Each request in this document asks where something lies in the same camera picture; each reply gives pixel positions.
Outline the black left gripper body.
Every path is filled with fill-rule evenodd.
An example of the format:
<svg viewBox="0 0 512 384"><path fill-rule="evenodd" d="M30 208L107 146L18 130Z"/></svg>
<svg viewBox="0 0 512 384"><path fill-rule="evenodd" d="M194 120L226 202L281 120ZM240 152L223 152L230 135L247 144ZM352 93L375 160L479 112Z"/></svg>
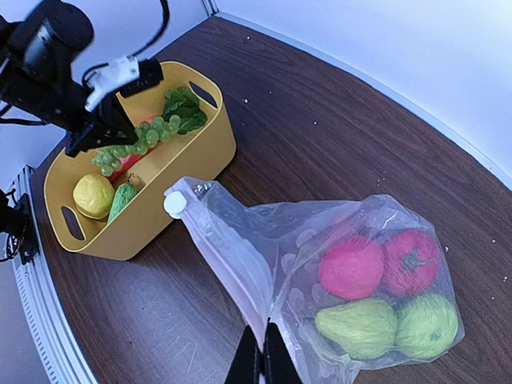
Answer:
<svg viewBox="0 0 512 384"><path fill-rule="evenodd" d="M1 20L1 100L37 117L36 125L64 129L71 157L107 146L102 103L88 112L91 91L71 76L93 37L88 17L62 1L42 1L20 22Z"/></svg>

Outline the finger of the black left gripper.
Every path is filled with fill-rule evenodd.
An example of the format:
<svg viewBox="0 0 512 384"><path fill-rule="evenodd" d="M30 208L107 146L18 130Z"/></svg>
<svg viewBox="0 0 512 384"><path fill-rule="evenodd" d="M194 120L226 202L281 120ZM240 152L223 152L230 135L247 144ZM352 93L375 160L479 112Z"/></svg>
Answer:
<svg viewBox="0 0 512 384"><path fill-rule="evenodd" d="M134 125L115 94L108 94L102 100L102 121L103 141L107 146L132 145L137 142Z"/></svg>

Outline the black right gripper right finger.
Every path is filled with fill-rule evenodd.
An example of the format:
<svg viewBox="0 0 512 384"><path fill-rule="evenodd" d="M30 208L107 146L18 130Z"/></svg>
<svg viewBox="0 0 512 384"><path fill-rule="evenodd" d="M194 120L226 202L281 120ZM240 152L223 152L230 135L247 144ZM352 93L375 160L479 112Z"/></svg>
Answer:
<svg viewBox="0 0 512 384"><path fill-rule="evenodd" d="M263 375L269 384L302 384L278 326L269 322L262 352Z"/></svg>

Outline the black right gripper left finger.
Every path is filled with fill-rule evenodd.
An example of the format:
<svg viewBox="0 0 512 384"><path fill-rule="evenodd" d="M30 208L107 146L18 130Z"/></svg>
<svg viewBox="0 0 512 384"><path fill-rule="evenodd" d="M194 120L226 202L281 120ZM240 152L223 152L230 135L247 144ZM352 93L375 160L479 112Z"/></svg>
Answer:
<svg viewBox="0 0 512 384"><path fill-rule="evenodd" d="M225 384L259 384L262 377L261 351L249 326L243 331Z"/></svg>

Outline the green toy grapes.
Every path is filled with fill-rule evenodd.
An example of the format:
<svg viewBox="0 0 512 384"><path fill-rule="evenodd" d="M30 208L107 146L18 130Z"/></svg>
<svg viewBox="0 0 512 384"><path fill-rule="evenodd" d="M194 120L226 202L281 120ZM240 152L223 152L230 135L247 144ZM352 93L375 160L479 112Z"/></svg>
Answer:
<svg viewBox="0 0 512 384"><path fill-rule="evenodd" d="M135 129L135 143L101 148L93 157L92 164L113 181L115 176L128 170L160 143L169 141L178 133L180 124L181 118L176 114L168 119L157 115Z"/></svg>

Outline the green toy broccoli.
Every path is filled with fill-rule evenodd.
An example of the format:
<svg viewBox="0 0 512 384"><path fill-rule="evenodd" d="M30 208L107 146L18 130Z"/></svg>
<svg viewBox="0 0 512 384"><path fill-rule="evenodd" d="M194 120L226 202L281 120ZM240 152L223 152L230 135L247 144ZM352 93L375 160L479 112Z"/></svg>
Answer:
<svg viewBox="0 0 512 384"><path fill-rule="evenodd" d="M121 211L135 198L136 194L136 186L129 182L121 184L115 191L107 222L111 223L115 220Z"/></svg>

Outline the light green toy lettuce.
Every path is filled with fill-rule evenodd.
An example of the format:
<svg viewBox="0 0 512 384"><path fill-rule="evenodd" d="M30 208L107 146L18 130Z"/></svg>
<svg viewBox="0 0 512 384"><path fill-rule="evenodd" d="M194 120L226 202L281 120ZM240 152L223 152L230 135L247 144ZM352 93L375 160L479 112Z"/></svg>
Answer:
<svg viewBox="0 0 512 384"><path fill-rule="evenodd" d="M367 360L380 358L391 349L398 320L386 301L366 298L320 310L315 325L352 359Z"/></svg>

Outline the clear zip top bag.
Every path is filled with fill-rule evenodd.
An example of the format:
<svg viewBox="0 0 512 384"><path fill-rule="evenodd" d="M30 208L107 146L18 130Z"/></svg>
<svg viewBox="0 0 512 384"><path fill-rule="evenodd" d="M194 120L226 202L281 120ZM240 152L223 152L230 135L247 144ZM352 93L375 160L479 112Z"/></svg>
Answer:
<svg viewBox="0 0 512 384"><path fill-rule="evenodd" d="M229 383L352 383L464 338L434 226L387 194L245 206L183 178L164 208L246 321Z"/></svg>

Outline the red toy apple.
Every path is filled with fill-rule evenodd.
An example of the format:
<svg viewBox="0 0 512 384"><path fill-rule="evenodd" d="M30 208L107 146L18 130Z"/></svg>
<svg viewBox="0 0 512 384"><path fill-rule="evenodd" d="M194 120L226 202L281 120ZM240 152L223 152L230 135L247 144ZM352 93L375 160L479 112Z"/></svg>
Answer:
<svg viewBox="0 0 512 384"><path fill-rule="evenodd" d="M319 264L319 282L330 294L348 300L370 297L384 271L384 256L375 240L350 236L334 244Z"/></svg>

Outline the green toy cabbage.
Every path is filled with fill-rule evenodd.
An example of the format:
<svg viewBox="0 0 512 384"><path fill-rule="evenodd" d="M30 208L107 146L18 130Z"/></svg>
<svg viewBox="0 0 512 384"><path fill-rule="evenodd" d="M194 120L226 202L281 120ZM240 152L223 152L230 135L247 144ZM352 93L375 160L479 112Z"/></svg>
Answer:
<svg viewBox="0 0 512 384"><path fill-rule="evenodd" d="M440 294L422 294L397 312L395 344L409 358L436 358L449 349L458 333L458 312Z"/></svg>

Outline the red toy tomato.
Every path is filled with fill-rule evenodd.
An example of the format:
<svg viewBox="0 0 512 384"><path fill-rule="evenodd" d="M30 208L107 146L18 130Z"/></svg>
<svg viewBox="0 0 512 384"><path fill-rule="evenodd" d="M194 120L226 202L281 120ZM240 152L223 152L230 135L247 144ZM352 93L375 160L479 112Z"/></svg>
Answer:
<svg viewBox="0 0 512 384"><path fill-rule="evenodd" d="M420 230L405 230L383 246L382 283L396 296L427 291L438 276L441 252L437 242Z"/></svg>

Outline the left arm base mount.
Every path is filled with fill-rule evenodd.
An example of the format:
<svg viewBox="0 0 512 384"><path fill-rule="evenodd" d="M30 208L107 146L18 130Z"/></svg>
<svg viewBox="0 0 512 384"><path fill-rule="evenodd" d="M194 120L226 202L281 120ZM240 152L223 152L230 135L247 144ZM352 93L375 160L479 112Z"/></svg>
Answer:
<svg viewBox="0 0 512 384"><path fill-rule="evenodd" d="M15 199L16 189L1 191L1 232L6 234L5 255L1 262L20 256L23 265L31 262L39 253L39 243L32 215L30 197L23 194Z"/></svg>

